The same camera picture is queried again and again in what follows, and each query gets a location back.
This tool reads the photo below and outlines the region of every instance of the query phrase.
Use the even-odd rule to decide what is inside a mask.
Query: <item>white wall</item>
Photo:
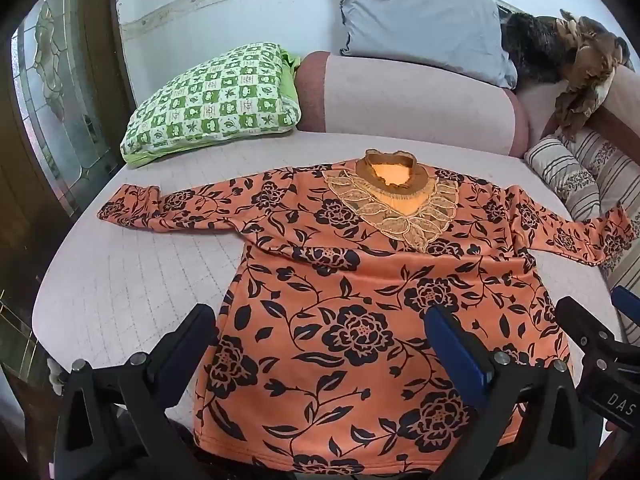
[[[559,16],[559,9],[563,8],[596,19],[624,36],[600,0],[503,1],[536,15]],[[249,41],[277,41],[302,56],[314,50],[337,52],[344,39],[338,3],[339,0],[208,0],[203,5],[198,0],[118,0],[136,100],[141,102],[191,66]],[[153,21],[156,25],[149,27],[147,22]],[[635,52],[632,61],[640,66]]]

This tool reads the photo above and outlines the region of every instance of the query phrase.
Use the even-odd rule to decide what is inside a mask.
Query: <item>blue gripper pad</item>
[[[631,321],[640,324],[640,298],[623,286],[615,286],[611,291],[611,303]]]
[[[431,307],[425,313],[424,331],[462,401],[476,410],[484,408],[492,374],[482,370],[437,308]]]

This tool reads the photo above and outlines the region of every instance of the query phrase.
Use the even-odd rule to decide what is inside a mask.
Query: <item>long-sleeve top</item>
[[[567,221],[518,186],[412,157],[370,150],[165,196],[123,186],[100,210],[126,227],[244,238],[198,370],[200,447],[306,473],[436,469],[473,410],[425,336],[433,305],[491,351],[537,366],[568,361],[528,250],[599,265],[633,237],[622,208]],[[514,412],[501,442],[520,421]]]

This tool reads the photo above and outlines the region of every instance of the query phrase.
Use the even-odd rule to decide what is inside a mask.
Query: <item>gray pillowcase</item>
[[[340,7],[349,35],[344,56],[408,61],[516,86],[493,0],[342,0]]]

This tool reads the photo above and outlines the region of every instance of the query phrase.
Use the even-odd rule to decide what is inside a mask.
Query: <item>metal screw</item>
[[[144,352],[136,352],[129,358],[129,363],[138,366],[146,361],[146,354]]]
[[[554,361],[554,368],[559,372],[565,372],[567,370],[566,363],[562,359],[556,359]]]
[[[508,365],[511,362],[511,358],[509,357],[509,354],[505,352],[496,352],[494,354],[494,361],[499,365]]]
[[[86,361],[84,359],[76,359],[71,365],[71,370],[73,372],[79,372],[86,365]]]

